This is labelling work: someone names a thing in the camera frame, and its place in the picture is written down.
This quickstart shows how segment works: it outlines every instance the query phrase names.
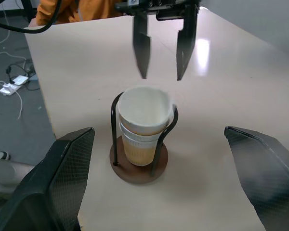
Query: floor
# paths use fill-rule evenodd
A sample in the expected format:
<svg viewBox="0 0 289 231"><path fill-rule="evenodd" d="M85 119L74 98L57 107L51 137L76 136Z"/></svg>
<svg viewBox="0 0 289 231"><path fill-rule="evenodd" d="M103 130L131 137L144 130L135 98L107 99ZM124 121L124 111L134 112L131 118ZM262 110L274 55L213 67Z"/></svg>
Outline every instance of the floor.
<svg viewBox="0 0 289 231"><path fill-rule="evenodd" d="M289 54L289 0L203 0L201 5Z"/></svg>
<svg viewBox="0 0 289 231"><path fill-rule="evenodd" d="M26 27L28 22L23 17L9 17L10 25ZM0 41L6 38L8 31L0 29ZM0 44L0 52L24 56L28 65L32 64L30 52L24 34L11 32L9 38ZM8 81L5 70L11 63L23 64L22 59L0 54L0 80ZM22 74L14 68L12 75ZM38 88L37 82L30 83L31 89ZM43 97L40 90L28 91L22 87L19 94L23 100L23 110L17 120L20 110L20 99L14 94L3 96L0 93L0 151L11 154L13 161L36 165L43 159L55 138L52 132Z"/></svg>

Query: white power adapter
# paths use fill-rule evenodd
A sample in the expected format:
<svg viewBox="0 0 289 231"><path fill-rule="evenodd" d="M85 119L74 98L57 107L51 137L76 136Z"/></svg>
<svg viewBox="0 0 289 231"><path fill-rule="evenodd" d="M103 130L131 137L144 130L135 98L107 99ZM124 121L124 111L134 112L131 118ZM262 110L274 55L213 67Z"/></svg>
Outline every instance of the white power adapter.
<svg viewBox="0 0 289 231"><path fill-rule="evenodd" d="M3 95L13 95L15 91L20 89L28 81L28 79L29 78L26 76L18 76L15 79L13 79L15 84L11 84L11 83L4 84L2 88L0 89L0 92Z"/></svg>

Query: white cable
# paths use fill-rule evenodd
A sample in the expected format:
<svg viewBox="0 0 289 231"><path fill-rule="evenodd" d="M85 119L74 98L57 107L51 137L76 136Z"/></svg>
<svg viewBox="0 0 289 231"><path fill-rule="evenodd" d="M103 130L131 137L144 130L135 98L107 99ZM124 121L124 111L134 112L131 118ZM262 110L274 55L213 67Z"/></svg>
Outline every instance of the white cable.
<svg viewBox="0 0 289 231"><path fill-rule="evenodd" d="M3 86L4 84L7 85L6 82L0 80L0 85ZM23 100L22 100L20 94L19 94L17 91L15 91L15 93L19 96L19 99L20 99L20 111L19 111L19 116L18 116L18 118L17 118L17 120L19 120L19 119L20 119L20 116L21 116L21 112L22 112L22 110L23 110Z"/></svg>
<svg viewBox="0 0 289 231"><path fill-rule="evenodd" d="M3 83L3 84L0 84L1 86L3 86L4 84L7 84L6 82L0 80L0 83Z"/></svg>
<svg viewBox="0 0 289 231"><path fill-rule="evenodd" d="M10 57L13 57L13 58L23 59L25 61L24 64L23 64L23 69L25 68L25 65L26 65L26 62L27 62L27 59L25 57L17 56L17 55L11 55L11 54L9 54L8 52L5 52L5 51L0 52L0 54L6 54L6 55L8 55Z"/></svg>
<svg viewBox="0 0 289 231"><path fill-rule="evenodd" d="M3 3L2 3L2 9L3 9L4 17L5 17L5 20L6 20L6 24L9 26L10 24L9 24L8 18L6 17L6 13L5 13L5 10L4 10L4 7L3 7ZM8 36L4 40L0 41L0 44L5 42L9 37L10 37L10 31L8 30Z"/></svg>
<svg viewBox="0 0 289 231"><path fill-rule="evenodd" d="M19 120L19 118L21 116L21 112L23 110L23 100L22 100L22 98L20 97L20 94L17 91L15 91L15 93L19 96L19 99L20 99L20 111L19 111L19 116L17 118L17 120Z"/></svg>
<svg viewBox="0 0 289 231"><path fill-rule="evenodd" d="M21 8L21 7L18 5L18 2L17 2L17 0L15 0L15 3L16 3L17 7L18 7L20 10L22 10L22 9L23 9L23 8Z"/></svg>
<svg viewBox="0 0 289 231"><path fill-rule="evenodd" d="M6 24L9 26L10 24L9 24L8 18L6 17L6 13L5 13L5 10L4 10L4 5L3 5L3 3L2 3L2 9L3 9L4 17L5 17L5 20L6 20ZM10 31L8 31L8 36L7 36L4 40L2 40L2 41L0 42L0 44L3 43L3 42L5 42L5 41L9 38L9 36L10 36ZM0 54L6 54L6 55L8 55L8 56L10 56L10 57L13 57L13 58L24 59L25 62L24 62L24 64L23 64L23 69L25 68L25 65L26 65L26 62L27 62L27 59L26 59L25 57L16 56L16 55L11 55L11 54L9 54L8 52L5 52L5 51L0 52Z"/></svg>

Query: white cup rim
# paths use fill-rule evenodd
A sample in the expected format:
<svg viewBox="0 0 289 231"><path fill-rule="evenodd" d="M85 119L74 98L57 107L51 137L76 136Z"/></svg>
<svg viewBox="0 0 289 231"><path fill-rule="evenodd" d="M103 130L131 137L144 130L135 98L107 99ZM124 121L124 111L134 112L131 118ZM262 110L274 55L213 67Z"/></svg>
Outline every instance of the white cup rim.
<svg viewBox="0 0 289 231"><path fill-rule="evenodd" d="M129 89L127 89L124 93L126 93L126 92L128 92L128 91L130 91L130 90L138 89L138 88L155 89L155 90L157 90L157 91L160 91L160 92L165 93L165 94L168 95L167 92L165 92L165 91L163 91L163 90L161 90L161 89L159 89L159 88L151 87L151 86L146 86L146 85L129 88ZM172 112L173 112L173 105L174 105L174 103L173 103L172 99L169 98L169 110L168 110L168 113L167 113L166 118L165 118L162 122L156 123L156 124L150 124L150 125L149 125L149 124L140 124L140 123L136 123L136 122L131 121L131 120L127 120L127 119L124 117L124 115L122 115L121 109L120 109L120 108L121 108L121 102L122 102L122 101L121 101L121 97L124 95L124 93L120 96L119 101L118 101L118 111L119 111L119 114L120 114L120 116L121 116L123 119L125 119L125 120L128 121L129 123L134 124L134 125L136 125L136 126L144 127L144 128L158 127L158 126L160 126L161 124L166 123L166 122L169 120L169 118L170 118L170 116L171 116L171 114L172 114Z"/></svg>
<svg viewBox="0 0 289 231"><path fill-rule="evenodd" d="M159 137L160 137L160 135L162 134L162 132L160 132L160 133L158 133L158 134L155 134L155 135L151 135L151 136L142 136L142 135L138 135L138 134L135 134L135 133L133 133L133 132L131 132L131 131L129 131L126 127L124 127L124 125L122 124L122 122L120 121L120 129L121 129L121 131L125 134L125 132L126 133L128 133L128 135L127 135L127 137L129 137L129 135L131 135L131 136L134 136L134 137L136 137L137 138L137 140L135 140L135 141L141 141L141 142L152 142L152 141L147 141L148 139L150 139L151 137L157 137L157 139L155 139L155 140L158 140L159 139Z"/></svg>

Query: gray floor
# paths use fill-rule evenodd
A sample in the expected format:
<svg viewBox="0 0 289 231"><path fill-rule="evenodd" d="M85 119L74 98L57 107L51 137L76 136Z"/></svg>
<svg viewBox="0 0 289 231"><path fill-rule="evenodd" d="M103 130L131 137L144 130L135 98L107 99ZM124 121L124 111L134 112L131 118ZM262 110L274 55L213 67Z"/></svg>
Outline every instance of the gray floor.
<svg viewBox="0 0 289 231"><path fill-rule="evenodd" d="M12 26L23 28L28 25L23 17L9 17L8 20ZM5 23L5 19L0 18L0 22ZM0 29L0 41L6 38L7 33L7 30ZM2 51L31 59L24 34L11 32L8 40L0 44L0 52ZM8 81L5 69L11 63L22 64L22 60L0 55L0 80ZM16 74L22 72L15 68L12 75ZM34 89L38 87L38 83L30 83L29 87ZM22 87L18 92L23 99L23 111L19 120L19 97L16 94L3 96L0 93L0 151L10 153L14 161L36 165L55 139L41 91L28 91Z"/></svg>

